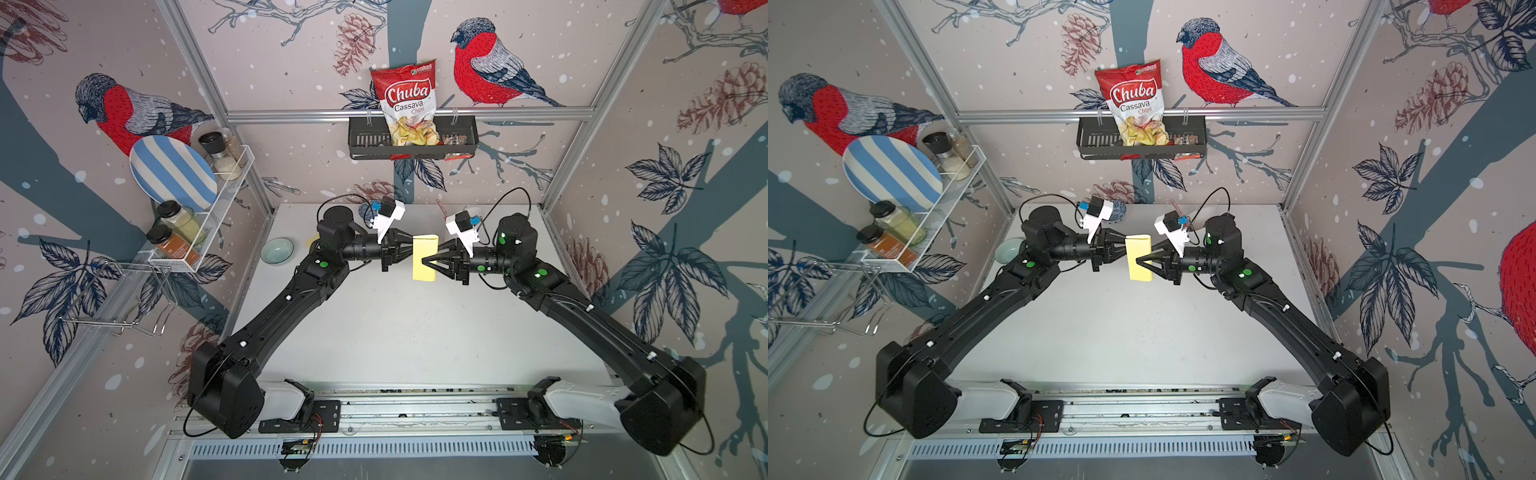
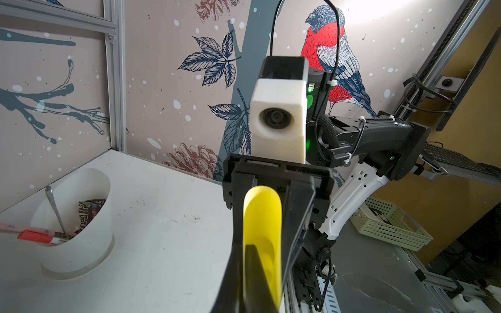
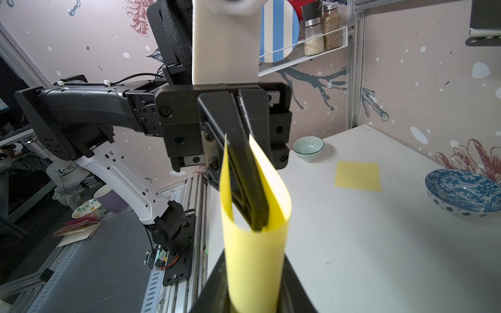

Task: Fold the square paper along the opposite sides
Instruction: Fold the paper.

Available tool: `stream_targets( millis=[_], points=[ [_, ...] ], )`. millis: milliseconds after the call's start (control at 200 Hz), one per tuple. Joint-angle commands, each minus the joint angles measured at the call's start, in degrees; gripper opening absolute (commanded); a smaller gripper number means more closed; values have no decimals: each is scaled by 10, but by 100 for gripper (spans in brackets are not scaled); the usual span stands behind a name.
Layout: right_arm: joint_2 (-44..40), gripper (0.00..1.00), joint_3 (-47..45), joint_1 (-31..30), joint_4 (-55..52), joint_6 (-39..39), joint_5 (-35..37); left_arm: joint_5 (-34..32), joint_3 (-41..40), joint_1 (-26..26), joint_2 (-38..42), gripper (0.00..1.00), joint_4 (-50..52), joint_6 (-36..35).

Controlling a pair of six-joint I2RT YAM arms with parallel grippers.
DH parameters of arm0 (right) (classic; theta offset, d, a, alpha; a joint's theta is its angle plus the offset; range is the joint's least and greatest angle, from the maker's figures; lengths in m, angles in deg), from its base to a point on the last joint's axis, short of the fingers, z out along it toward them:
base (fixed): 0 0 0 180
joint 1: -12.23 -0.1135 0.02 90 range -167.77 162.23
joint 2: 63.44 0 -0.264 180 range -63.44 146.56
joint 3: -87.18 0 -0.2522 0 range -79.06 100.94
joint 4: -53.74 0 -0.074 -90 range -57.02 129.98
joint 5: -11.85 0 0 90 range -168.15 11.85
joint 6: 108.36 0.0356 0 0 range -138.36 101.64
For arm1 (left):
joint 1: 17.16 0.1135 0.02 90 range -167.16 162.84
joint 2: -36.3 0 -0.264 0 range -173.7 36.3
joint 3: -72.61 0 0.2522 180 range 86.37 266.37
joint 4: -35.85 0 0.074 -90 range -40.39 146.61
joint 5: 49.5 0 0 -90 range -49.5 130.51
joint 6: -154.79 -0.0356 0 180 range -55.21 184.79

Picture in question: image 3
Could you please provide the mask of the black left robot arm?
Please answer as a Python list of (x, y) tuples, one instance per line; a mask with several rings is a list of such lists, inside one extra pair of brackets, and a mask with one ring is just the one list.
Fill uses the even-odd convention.
[(263, 1), (159, 1), (178, 78), (89, 83), (74, 76), (15, 94), (35, 134), (56, 157), (94, 173), (122, 197), (170, 252), (193, 239), (180, 204), (134, 173), (118, 151), (114, 127), (164, 140), (175, 171), (205, 164), (223, 208), (237, 207), (250, 228), (285, 222), (272, 202), (271, 176), (288, 162), (292, 91), (258, 82)]

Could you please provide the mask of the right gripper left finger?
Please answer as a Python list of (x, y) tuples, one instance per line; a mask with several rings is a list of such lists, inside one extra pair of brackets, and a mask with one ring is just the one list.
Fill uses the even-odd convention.
[(190, 313), (229, 312), (225, 253), (222, 252)]

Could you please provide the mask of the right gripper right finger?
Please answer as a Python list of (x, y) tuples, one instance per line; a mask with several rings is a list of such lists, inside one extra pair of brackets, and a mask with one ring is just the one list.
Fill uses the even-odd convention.
[(283, 274), (279, 292), (279, 312), (317, 312), (287, 256), (284, 257)]

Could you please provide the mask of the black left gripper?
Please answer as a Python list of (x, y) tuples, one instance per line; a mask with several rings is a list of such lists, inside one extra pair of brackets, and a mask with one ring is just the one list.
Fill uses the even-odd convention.
[(291, 87), (280, 82), (161, 87), (155, 105), (172, 168), (202, 157), (217, 184), (227, 148), (231, 200), (252, 230), (263, 230), (270, 206), (249, 137), (275, 169), (285, 168), (291, 100)]

